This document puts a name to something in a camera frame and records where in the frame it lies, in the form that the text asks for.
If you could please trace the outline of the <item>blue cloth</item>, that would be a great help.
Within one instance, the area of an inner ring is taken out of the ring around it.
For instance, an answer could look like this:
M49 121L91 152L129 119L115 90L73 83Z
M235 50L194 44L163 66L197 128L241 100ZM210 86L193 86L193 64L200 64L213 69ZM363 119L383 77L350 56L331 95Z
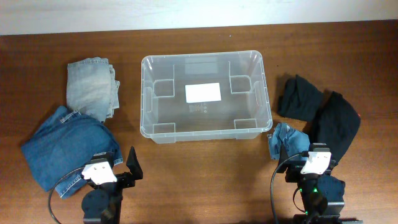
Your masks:
M272 134L268 136L270 157L279 160L282 146L288 156L307 151L310 145L307 134L291 127L287 123L279 123Z

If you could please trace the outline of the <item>black garment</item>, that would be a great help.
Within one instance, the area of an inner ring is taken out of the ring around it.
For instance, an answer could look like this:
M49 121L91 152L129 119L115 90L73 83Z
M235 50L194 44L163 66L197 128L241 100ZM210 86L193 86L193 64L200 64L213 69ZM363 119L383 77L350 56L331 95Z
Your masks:
M301 121L312 121L323 102L323 93L308 80L296 75L289 78L278 99L277 114Z
M309 132L311 143L324 143L339 163L349 149L361 124L360 115L343 95L333 91L317 111Z

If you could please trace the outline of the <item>dark blue jeans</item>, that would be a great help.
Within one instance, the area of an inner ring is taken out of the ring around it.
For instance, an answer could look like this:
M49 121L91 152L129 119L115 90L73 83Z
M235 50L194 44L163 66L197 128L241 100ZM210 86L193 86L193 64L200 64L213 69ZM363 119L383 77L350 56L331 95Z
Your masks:
M112 152L113 163L123 163L120 146L103 123L64 106L43 122L21 150L35 181L45 191L55 189L62 199L72 196L87 181L77 172L60 179L94 155Z

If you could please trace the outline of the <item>light washed jeans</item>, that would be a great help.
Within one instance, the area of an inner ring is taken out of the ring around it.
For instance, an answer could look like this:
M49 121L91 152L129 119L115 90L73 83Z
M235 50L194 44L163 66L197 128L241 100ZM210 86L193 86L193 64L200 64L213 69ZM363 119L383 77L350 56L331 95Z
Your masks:
M102 123L119 108L119 86L107 58L86 58L67 65L67 106Z

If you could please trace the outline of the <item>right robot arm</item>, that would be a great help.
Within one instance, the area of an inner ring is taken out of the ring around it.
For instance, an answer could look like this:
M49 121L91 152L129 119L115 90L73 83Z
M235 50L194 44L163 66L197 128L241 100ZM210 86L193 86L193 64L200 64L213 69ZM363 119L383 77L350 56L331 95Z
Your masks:
M306 151L287 154L284 146L280 149L277 173L285 174L285 181L297 184L296 194L300 194L303 209L289 222L310 223L362 223L356 218L341 218L345 206L345 182L331 175L336 162L330 148L324 143L311 144Z

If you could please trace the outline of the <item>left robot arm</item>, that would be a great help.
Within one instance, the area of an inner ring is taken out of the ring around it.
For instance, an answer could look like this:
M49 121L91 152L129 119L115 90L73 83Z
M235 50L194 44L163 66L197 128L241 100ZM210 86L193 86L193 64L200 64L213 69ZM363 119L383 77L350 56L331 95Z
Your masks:
M143 171L137 160L135 149L130 148L126 166L128 172L113 172L113 153L93 156L81 172L83 178L93 188L82 200L84 223L119 224L123 190L135 186L143 179Z

